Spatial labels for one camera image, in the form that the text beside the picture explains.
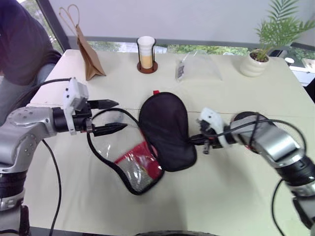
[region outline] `brown paper bag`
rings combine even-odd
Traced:
[[[70,7],[76,7],[78,10],[78,23],[75,25],[74,21],[70,15],[69,9]],[[73,29],[70,27],[70,25],[67,23],[67,21],[62,16],[61,12],[64,11],[73,24],[73,27],[75,28],[76,33],[73,31]],[[72,31],[74,35],[77,36],[77,43],[80,48],[80,52],[82,54],[84,64],[85,64],[85,78],[86,80],[90,80],[94,75],[105,75],[105,72],[99,62],[98,56],[96,52],[93,50],[93,48],[88,44],[87,40],[85,39],[80,27],[80,12],[77,5],[71,4],[68,6],[67,10],[65,10],[63,7],[59,8],[59,15],[63,19],[63,21],[66,23],[66,25],[69,27],[69,29]]]

